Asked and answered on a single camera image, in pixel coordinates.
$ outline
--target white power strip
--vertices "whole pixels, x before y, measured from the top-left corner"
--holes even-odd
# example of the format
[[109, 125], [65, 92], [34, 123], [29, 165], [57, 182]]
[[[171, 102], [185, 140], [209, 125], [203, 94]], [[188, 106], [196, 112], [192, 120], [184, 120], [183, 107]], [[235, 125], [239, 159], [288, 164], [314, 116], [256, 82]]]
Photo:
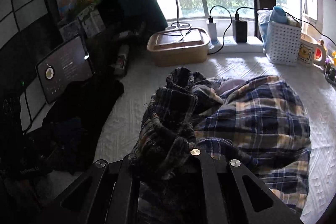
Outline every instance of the white power strip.
[[[223, 37], [218, 37], [217, 43], [212, 43], [214, 46], [209, 53], [218, 51], [223, 45]], [[246, 43], [237, 43], [233, 37], [225, 37], [224, 47], [218, 53], [233, 53], [233, 52], [260, 52], [264, 49], [264, 43], [257, 37], [247, 37]]]

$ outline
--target plastic basket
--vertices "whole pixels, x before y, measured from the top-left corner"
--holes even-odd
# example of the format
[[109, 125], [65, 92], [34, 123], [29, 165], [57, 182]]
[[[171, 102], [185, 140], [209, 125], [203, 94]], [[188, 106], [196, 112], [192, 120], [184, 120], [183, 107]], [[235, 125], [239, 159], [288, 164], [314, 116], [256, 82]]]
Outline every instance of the plastic basket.
[[271, 63], [295, 66], [300, 49], [301, 28], [270, 21], [265, 53]]

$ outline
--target black power adapter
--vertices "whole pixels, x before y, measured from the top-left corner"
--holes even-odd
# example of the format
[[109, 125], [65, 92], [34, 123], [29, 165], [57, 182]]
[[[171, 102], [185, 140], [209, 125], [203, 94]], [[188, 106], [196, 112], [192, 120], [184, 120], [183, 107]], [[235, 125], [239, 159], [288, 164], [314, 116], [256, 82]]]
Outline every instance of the black power adapter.
[[239, 20], [238, 13], [235, 13], [235, 19], [232, 21], [232, 33], [237, 43], [247, 42], [247, 21]]

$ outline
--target mug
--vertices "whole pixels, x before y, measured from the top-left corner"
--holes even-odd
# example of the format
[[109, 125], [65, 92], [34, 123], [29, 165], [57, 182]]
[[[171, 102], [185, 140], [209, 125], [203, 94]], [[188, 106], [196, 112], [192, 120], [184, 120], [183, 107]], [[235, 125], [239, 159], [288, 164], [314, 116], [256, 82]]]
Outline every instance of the mug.
[[[320, 58], [315, 59], [316, 50], [320, 49], [322, 55]], [[324, 66], [327, 58], [326, 50], [323, 46], [317, 44], [317, 41], [309, 35], [301, 34], [300, 48], [298, 54], [298, 60], [308, 66], [313, 64], [318, 66]]]

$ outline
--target metal screw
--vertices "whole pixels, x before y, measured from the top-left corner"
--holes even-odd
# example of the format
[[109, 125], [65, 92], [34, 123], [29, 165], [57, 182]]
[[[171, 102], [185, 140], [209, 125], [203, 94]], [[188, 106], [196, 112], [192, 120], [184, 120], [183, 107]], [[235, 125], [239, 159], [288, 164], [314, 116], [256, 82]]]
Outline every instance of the metal screw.
[[234, 167], [239, 167], [240, 166], [240, 161], [236, 160], [236, 159], [233, 159], [233, 160], [230, 160], [230, 164]]
[[103, 168], [106, 165], [106, 161], [105, 160], [97, 160], [96, 161], [96, 166], [98, 168]]
[[200, 150], [196, 148], [190, 151], [190, 154], [194, 156], [198, 156], [200, 153], [201, 153]]

